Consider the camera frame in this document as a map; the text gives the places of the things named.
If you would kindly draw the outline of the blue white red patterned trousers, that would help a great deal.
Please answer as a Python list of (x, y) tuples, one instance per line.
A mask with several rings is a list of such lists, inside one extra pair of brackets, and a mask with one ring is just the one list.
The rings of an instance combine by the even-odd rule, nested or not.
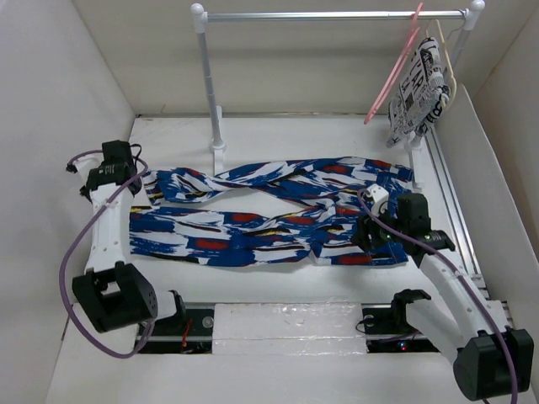
[[(398, 242), (364, 251), (352, 241), (363, 211), (358, 191), (379, 185), (386, 209), (410, 190), (414, 173), (403, 165), (363, 157), (258, 162), (214, 176), (188, 167), (155, 169), (143, 179), (150, 205), (130, 213), (135, 255), (214, 267), (297, 263), (392, 266), (408, 257)], [(251, 189), (298, 205), (266, 217), (207, 210), (204, 203)]]

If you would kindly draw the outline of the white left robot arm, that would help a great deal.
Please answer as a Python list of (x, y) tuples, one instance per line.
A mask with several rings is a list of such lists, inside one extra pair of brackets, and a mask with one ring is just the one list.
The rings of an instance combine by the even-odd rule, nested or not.
[(142, 187), (139, 164), (127, 141), (105, 142), (67, 163), (68, 172), (83, 178), (80, 192), (96, 217), (89, 258), (72, 280), (72, 293), (97, 332), (155, 322), (175, 334), (189, 323), (182, 297), (156, 291), (131, 260), (129, 218)]

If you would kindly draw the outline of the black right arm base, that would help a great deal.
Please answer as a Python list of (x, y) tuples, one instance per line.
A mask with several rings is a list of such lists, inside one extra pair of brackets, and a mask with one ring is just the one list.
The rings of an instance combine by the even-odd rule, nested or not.
[(405, 289), (396, 293), (389, 304), (362, 304), (362, 318), (355, 330), (366, 338), (369, 354), (438, 353), (422, 333), (413, 328), (405, 314), (416, 300), (431, 300), (423, 290)]

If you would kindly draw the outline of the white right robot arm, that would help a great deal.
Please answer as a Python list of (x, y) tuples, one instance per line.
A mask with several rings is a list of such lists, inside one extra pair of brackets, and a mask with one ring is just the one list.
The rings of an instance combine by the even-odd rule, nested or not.
[(502, 305), (487, 300), (457, 266), (455, 244), (431, 226), (423, 194), (397, 197), (389, 211), (389, 193), (378, 185), (358, 192), (362, 213), (352, 242), (371, 253), (395, 242), (445, 302), (444, 313), (424, 290), (397, 292), (383, 317), (365, 320), (374, 327), (386, 323), (396, 332), (418, 332), (446, 358), (456, 384), (469, 401), (489, 402), (509, 396), (516, 403), (531, 384), (534, 341), (525, 329), (513, 328)]

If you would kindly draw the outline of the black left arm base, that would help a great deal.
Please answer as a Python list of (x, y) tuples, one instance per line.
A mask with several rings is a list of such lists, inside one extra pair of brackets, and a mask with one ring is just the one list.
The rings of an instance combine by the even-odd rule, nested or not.
[(211, 354), (215, 303), (186, 303), (182, 317), (157, 320), (139, 354)]

